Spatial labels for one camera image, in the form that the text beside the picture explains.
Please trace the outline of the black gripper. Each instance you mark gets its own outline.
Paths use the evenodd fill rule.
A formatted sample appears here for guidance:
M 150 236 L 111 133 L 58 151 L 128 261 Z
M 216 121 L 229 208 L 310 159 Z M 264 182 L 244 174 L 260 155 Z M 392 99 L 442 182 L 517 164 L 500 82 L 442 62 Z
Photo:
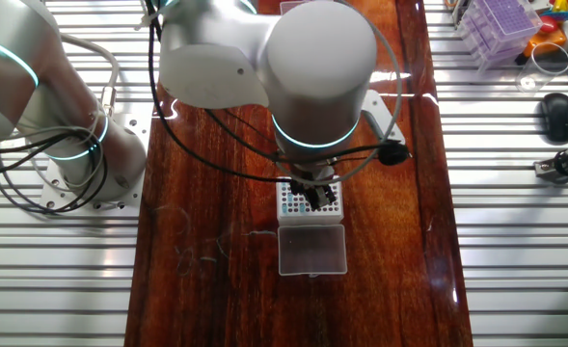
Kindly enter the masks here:
M 331 205 L 337 201 L 337 194 L 334 192 L 333 185 L 308 185 L 292 180 L 290 182 L 290 190 L 295 195 L 307 195 L 307 202 L 312 210 L 317 210 L 321 207 L 321 197 L 318 193 L 324 194 L 326 205 Z

